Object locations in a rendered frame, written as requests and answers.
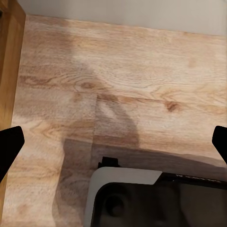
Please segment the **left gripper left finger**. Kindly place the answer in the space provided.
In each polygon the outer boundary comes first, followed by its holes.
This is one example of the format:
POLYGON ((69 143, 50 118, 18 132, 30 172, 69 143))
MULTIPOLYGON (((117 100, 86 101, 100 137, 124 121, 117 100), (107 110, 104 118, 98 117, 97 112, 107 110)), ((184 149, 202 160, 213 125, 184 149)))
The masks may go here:
POLYGON ((0 183, 25 143, 21 126, 0 131, 0 183))

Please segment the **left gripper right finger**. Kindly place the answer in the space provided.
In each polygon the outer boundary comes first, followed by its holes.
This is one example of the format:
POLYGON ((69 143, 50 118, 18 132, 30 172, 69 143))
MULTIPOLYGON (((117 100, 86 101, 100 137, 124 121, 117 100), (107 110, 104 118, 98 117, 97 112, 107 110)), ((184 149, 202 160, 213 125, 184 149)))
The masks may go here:
POLYGON ((222 126, 216 126, 212 143, 214 144, 217 151, 220 153, 222 158, 227 164, 227 128, 222 126))

